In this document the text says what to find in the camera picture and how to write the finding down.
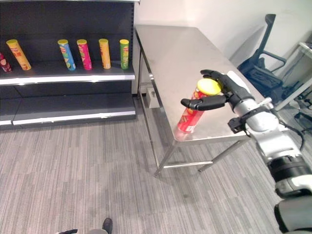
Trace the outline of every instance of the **stainless steel table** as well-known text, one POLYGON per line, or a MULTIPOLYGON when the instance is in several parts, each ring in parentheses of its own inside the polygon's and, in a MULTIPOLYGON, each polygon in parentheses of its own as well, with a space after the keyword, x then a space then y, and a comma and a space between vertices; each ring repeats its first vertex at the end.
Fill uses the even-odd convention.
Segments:
MULTIPOLYGON (((136 36, 143 55, 141 59, 146 63, 165 119, 163 127, 169 140, 169 148, 160 163, 154 153, 157 164, 155 175, 164 168, 195 165, 204 165, 199 169, 203 171, 248 141, 249 138, 244 132, 234 134, 228 127, 228 121, 236 117, 228 104, 223 108, 205 112, 193 133, 185 134, 176 127, 185 108, 180 101, 192 95, 197 81, 202 78, 200 70, 203 69, 223 73, 232 70, 247 84, 257 101, 263 99, 261 94, 197 28, 137 25, 136 36), (233 140, 237 142, 211 161, 168 163, 172 153, 179 146, 233 140)), ((141 95, 140 81, 138 92, 141 95)), ((144 103, 142 104, 151 139, 152 133, 144 103)))

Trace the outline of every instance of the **pink pringles can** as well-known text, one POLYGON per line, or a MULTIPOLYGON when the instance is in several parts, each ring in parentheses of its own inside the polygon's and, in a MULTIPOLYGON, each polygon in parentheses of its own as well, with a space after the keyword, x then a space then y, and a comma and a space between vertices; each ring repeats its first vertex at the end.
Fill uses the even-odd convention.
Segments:
POLYGON ((0 53, 0 65, 5 72, 11 72, 12 71, 10 64, 6 61, 6 59, 2 53, 0 53))
POLYGON ((85 70, 91 70, 92 69, 92 63, 90 59, 89 49, 87 41, 84 39, 77 40, 77 45, 79 48, 81 60, 83 63, 83 67, 85 70))

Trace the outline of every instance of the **person's foot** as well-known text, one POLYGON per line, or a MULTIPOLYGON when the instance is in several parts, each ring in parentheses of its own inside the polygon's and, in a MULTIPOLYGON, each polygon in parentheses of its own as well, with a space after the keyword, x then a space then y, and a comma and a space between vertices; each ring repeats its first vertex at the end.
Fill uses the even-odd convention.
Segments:
POLYGON ((113 221, 110 218, 105 219, 102 229, 107 231, 108 234, 112 234, 113 221))

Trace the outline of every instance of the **table top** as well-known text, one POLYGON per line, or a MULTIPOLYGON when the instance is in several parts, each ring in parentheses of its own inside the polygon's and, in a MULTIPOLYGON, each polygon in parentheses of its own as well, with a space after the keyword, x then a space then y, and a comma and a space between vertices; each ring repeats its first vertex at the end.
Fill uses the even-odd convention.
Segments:
POLYGON ((181 99, 190 98, 200 70, 211 69, 222 73, 234 71, 248 86, 257 101, 262 95, 225 58, 222 53, 194 27, 136 25, 138 40, 157 98, 169 122, 174 139, 179 142, 226 141, 244 139, 245 133, 234 134, 228 122, 237 117, 229 106, 206 111, 194 132, 177 130, 176 125, 185 109, 181 99))

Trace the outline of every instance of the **yellow lid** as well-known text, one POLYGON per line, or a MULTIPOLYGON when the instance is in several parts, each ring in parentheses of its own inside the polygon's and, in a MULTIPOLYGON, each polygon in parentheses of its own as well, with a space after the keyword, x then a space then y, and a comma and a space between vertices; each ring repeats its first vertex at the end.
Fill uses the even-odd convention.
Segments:
POLYGON ((108 43, 108 39, 104 39, 104 38, 101 38, 98 41, 99 41, 99 43, 108 43))
POLYGON ((197 89, 206 95, 217 95, 221 92, 221 87, 218 82, 213 79, 203 78, 197 82, 197 89))
POLYGON ((65 45, 65 44, 68 44, 68 40, 66 40, 66 39, 61 39, 61 40, 58 40, 58 44, 59 44, 59 45, 65 45))
POLYGON ((119 42, 120 42, 120 44, 123 44, 123 45, 129 44, 129 41, 126 39, 121 39, 119 42))
POLYGON ((85 39, 79 39, 77 40, 77 45, 85 45, 87 41, 85 39))
POLYGON ((17 43, 18 42, 18 40, 16 40, 16 39, 11 39, 11 40, 8 40, 6 43, 7 44, 15 44, 15 43, 17 43))

